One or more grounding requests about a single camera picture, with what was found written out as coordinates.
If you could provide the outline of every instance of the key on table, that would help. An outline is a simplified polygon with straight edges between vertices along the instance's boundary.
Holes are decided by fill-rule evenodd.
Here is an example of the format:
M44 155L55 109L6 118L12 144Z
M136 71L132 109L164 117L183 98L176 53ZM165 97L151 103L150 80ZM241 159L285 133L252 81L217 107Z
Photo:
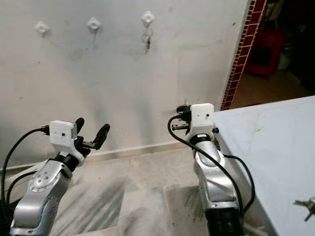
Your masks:
M295 201L294 204L298 206L304 206L307 207L307 209L310 211L309 215L305 218L304 221L308 221L309 218L312 215L315 215L315 198L310 198L307 202L304 201Z

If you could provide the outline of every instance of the red tile border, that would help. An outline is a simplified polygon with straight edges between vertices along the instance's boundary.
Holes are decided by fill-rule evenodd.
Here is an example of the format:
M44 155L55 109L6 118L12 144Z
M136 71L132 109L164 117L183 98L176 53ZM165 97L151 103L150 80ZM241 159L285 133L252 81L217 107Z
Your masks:
M243 77L247 57L251 51L265 4L266 0L252 0L250 3L238 50L224 92L221 110L228 110L231 107L236 89Z

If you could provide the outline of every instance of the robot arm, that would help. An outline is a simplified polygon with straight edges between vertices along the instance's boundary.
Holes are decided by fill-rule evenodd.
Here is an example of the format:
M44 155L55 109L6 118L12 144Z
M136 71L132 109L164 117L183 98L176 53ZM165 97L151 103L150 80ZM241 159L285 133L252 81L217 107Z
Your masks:
M50 142L59 153L50 159L30 179L25 196L15 208L10 233L12 235L48 235L53 226L59 202L68 189L72 172L81 166L90 149L99 149L110 126L105 124L93 142L77 136L84 124L53 121L49 124Z
M209 103L181 106L177 112L186 124L172 126L172 129L187 129L186 141L207 153L224 168L225 157L217 149L213 135L213 131L218 132L213 128L214 106ZM200 197L210 235L245 235L241 222L242 203L231 179L202 153L193 150L193 157L193 169L199 179Z

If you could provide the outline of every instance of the white tabletop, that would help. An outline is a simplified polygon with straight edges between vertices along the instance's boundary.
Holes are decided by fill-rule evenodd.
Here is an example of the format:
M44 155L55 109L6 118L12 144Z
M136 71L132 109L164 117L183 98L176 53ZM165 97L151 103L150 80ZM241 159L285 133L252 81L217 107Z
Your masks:
M215 114L229 151L249 166L279 236L314 236L315 216L293 204L315 197L315 96Z

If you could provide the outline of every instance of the black wire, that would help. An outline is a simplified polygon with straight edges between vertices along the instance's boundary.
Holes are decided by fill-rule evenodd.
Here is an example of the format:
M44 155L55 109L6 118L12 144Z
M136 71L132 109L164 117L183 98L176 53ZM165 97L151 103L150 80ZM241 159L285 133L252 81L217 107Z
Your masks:
M236 159L238 160L239 162L241 162L241 164L243 165L249 179L250 179L250 182L251 182L251 187L252 187L252 196L251 196L251 199L250 201L247 203L247 205L244 207L244 214L248 211L248 209L252 206L252 204L254 203L255 201L255 197L256 197L256 191L255 191L255 185L254 185L254 180L252 178L252 175L251 175L251 172L249 171L247 165L245 164L245 162L237 157L237 156L231 156L231 155L223 155L224 157L226 158L231 158L231 159Z
M244 216L244 211L243 211L243 200L242 200L242 195L241 195L241 192L235 182L235 180L233 179L233 177L229 174L229 172L222 166L220 165L219 162L217 162L212 156L210 156L208 153L206 153L205 151L201 150L200 148L196 147L195 145L185 141L184 139L181 139L180 137L176 136L172 129L171 129L171 122L174 120L174 119L177 119L177 118L181 118L181 115L177 115L177 116L174 116L172 117L171 119L169 119L168 121L168 124L167 124L167 129L168 129L168 132L170 133L170 135L178 140L179 142L183 143L183 144L186 144L187 146L191 147L192 149L195 149L197 152L203 154L204 156L208 157L232 182L233 186L234 186L234 189L235 189L235 192L236 192L236 195L237 195L237 198L238 198L238 202L239 202L239 205L240 205L240 215L241 217Z
M5 181L5 172L6 172L6 167L8 165L9 159L12 155L12 153L14 152L14 150L16 149L16 147L20 144L20 142L26 138L28 135L38 132L38 131L43 131L43 128L38 128L38 129L33 129L29 132L27 132L25 135L23 135L15 144L14 146L11 148L10 152L8 153L8 155L6 156L4 163L3 163L3 168L2 168L2 173L1 173L1 207L2 207L2 211L3 211L3 215L4 218L7 221L7 215L6 215L6 204L5 204L5 197L4 197L4 181Z
M11 195L11 191L14 187L14 185L16 184L17 181L19 181L20 179L26 177L26 176L30 176L30 175L34 175L36 173L36 171L31 171L31 172L28 172L28 173L25 173L19 177L17 177L10 185L10 187L8 188L8 191L6 193L6 204L9 205L10 204L10 195Z

